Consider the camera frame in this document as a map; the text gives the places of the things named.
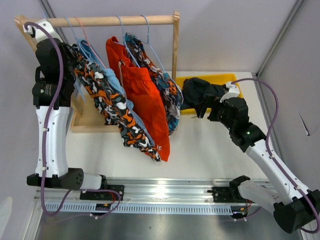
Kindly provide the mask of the light blue shorts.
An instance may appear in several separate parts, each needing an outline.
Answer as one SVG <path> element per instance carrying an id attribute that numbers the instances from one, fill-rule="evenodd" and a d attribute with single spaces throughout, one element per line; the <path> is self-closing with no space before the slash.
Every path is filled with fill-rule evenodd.
<path id="1" fill-rule="evenodd" d="M 78 49 L 84 57 L 89 60 L 92 63 L 98 64 L 100 69 L 102 70 L 102 73 L 107 77 L 107 82 L 112 87 L 113 90 L 115 90 L 117 93 L 122 94 L 125 97 L 126 100 L 126 106 L 128 107 L 129 111 L 132 113 L 134 119 L 138 123 L 140 127 L 144 130 L 146 133 L 146 136 L 149 138 L 150 143 L 152 145 L 155 145 L 154 140 L 152 139 L 151 135 L 149 134 L 143 120 L 139 117 L 137 113 L 133 111 L 134 104 L 131 100 L 127 98 L 125 89 L 121 86 L 121 82 L 118 80 L 118 78 L 115 75 L 115 72 L 111 68 L 106 68 L 103 62 L 100 59 L 100 56 L 96 53 L 94 48 L 89 45 L 89 43 L 82 38 L 75 38 L 76 44 L 78 46 Z"/>

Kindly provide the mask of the pink wire hanger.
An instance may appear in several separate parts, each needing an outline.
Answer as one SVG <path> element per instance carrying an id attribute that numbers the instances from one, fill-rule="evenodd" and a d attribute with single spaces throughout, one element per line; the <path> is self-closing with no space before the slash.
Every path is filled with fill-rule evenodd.
<path id="1" fill-rule="evenodd" d="M 83 26 L 83 24 L 82 24 L 82 22 L 81 22 L 81 20 L 80 20 L 77 16 L 75 16 L 74 18 L 75 18 L 75 19 L 78 21 L 78 23 L 80 24 L 80 27 L 81 27 L 81 29 L 82 29 L 82 31 L 83 31 L 83 34 L 84 34 L 84 37 L 85 37 L 85 39 L 86 39 L 86 42 L 87 42 L 88 46 L 90 47 L 90 49 L 92 50 L 92 52 L 94 53 L 95 57 L 98 59 L 98 61 L 100 62 L 100 64 L 106 69 L 107 67 L 105 66 L 105 64 L 104 64 L 103 61 L 101 60 L 100 56 L 97 54 L 97 52 L 96 52 L 96 51 L 94 50 L 94 48 L 92 47 L 92 45 L 91 45 L 91 43 L 90 43 L 90 41 L 89 41 L 89 39 L 88 39 L 88 36 L 87 36 L 87 34 L 86 34 L 85 28 L 84 28 L 84 26 Z"/>

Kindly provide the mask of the dark navy shorts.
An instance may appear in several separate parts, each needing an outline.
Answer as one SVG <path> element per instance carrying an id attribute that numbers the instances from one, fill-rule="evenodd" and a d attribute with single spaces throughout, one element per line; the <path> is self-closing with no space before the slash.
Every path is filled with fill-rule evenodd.
<path id="1" fill-rule="evenodd" d="M 181 110 L 196 109 L 201 106 L 207 96 L 221 98 L 224 94 L 225 88 L 222 85 L 212 84 L 198 77 L 186 79 L 182 85 Z"/>

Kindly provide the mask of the orange black camouflage shorts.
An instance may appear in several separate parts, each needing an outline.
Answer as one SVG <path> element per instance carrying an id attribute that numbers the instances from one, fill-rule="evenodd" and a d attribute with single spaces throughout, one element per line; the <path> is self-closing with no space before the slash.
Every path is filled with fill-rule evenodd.
<path id="1" fill-rule="evenodd" d="M 153 161 L 160 162 L 161 156 L 147 132 L 136 121 L 129 109 L 126 97 L 111 86 L 111 75 L 106 75 L 96 63 L 85 58 L 73 45 L 76 58 L 74 73 L 93 99 L 94 107 L 103 116 L 106 125 L 116 125 L 125 147 L 136 148 Z"/>

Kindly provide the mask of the bright orange shorts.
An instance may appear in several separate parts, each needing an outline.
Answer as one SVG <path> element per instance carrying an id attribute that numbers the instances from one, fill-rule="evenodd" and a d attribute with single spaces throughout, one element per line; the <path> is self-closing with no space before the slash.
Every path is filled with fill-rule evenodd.
<path id="1" fill-rule="evenodd" d="M 169 127 L 160 92 L 145 67 L 132 63 L 124 45 L 113 36 L 105 43 L 109 67 L 133 103 L 133 111 L 142 119 L 162 161 L 170 155 Z"/>

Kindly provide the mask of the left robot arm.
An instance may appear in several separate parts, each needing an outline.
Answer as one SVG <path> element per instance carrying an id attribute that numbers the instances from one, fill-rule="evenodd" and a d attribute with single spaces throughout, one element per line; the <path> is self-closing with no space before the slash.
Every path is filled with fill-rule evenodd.
<path id="1" fill-rule="evenodd" d="M 67 163 L 67 121 L 76 81 L 72 48 L 57 38 L 47 38 L 37 43 L 35 56 L 40 64 L 35 70 L 32 88 L 39 153 L 35 171 L 27 177 L 27 184 L 42 190 L 79 190 L 82 200 L 109 201 L 115 196 L 122 200 L 124 186 L 109 185 L 104 175 L 85 173 L 82 168 L 72 168 Z"/>

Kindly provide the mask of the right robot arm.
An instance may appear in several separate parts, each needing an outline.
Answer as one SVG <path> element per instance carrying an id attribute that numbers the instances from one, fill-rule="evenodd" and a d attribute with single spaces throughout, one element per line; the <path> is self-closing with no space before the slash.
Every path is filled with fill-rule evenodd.
<path id="1" fill-rule="evenodd" d="M 207 96 L 195 106 L 198 118 L 203 118 L 207 109 L 211 110 L 208 120 L 220 122 L 228 129 L 231 141 L 259 166 L 275 189 L 269 190 L 243 175 L 229 183 L 229 198 L 234 202 L 247 199 L 260 205 L 286 233 L 302 229 L 312 221 L 318 222 L 320 191 L 310 190 L 298 180 L 270 148 L 262 130 L 250 122 L 246 101 L 240 97 L 221 101 Z"/>

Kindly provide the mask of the blue orange patterned shorts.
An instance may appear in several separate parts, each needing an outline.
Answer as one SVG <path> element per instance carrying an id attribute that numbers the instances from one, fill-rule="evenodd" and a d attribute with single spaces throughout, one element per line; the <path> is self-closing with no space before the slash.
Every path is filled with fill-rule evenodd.
<path id="1" fill-rule="evenodd" d="M 148 70 L 151 81 L 159 91 L 166 114 L 168 132 L 170 135 L 173 134 L 178 126 L 181 106 L 184 101 L 181 88 L 167 71 L 164 72 L 162 68 L 158 68 L 152 62 L 145 51 L 143 42 L 139 38 L 127 32 L 125 34 L 125 41 L 140 67 Z"/>

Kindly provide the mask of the yellow plastic tray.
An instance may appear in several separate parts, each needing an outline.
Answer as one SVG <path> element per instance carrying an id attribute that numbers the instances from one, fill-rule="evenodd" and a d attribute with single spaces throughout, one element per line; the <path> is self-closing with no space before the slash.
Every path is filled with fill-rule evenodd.
<path id="1" fill-rule="evenodd" d="M 195 75 L 195 76 L 181 76 L 176 78 L 177 85 L 182 89 L 183 83 L 187 79 L 191 78 L 199 78 L 204 81 L 209 82 L 210 84 L 215 85 L 224 85 L 227 82 L 234 82 L 236 81 L 236 76 L 233 73 L 224 73 L 224 74 L 209 74 L 209 75 Z M 243 98 L 242 91 L 240 89 L 240 86 L 238 83 L 235 84 L 239 88 L 239 96 L 240 98 Z M 196 110 L 194 108 L 192 109 L 183 109 L 180 111 L 181 115 L 196 115 Z"/>

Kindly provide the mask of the wooden clothes rack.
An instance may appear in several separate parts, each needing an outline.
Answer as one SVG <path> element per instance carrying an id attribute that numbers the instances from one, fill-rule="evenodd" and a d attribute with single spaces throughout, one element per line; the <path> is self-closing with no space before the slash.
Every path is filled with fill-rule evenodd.
<path id="1" fill-rule="evenodd" d="M 172 71 L 173 80 L 177 76 L 177 59 L 179 46 L 179 27 L 180 12 L 174 11 L 172 15 L 149 15 L 147 19 L 143 16 L 122 16 L 118 19 L 116 16 L 102 17 L 81 17 L 77 20 L 75 17 L 65 18 L 48 18 L 47 21 L 54 28 L 69 27 L 109 27 L 109 26 L 141 26 L 141 25 L 172 25 Z M 73 133 L 117 133 L 118 127 L 115 125 L 105 125 L 105 120 L 101 114 L 94 108 L 93 100 L 88 94 L 85 94 L 85 100 L 75 93 L 71 96 L 71 107 L 73 108 L 72 120 L 69 129 Z"/>

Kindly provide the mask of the aluminium mounting rail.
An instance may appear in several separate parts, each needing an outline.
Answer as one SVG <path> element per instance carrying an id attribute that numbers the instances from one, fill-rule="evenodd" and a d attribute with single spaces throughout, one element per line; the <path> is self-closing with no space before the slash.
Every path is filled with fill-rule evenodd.
<path id="1" fill-rule="evenodd" d="M 228 178 L 111 178 L 111 187 L 121 185 L 121 201 L 102 197 L 81 200 L 80 191 L 73 190 L 66 198 L 60 213 L 101 216 L 111 213 L 251 216 L 262 208 L 253 200 L 234 202 L 227 198 Z"/>

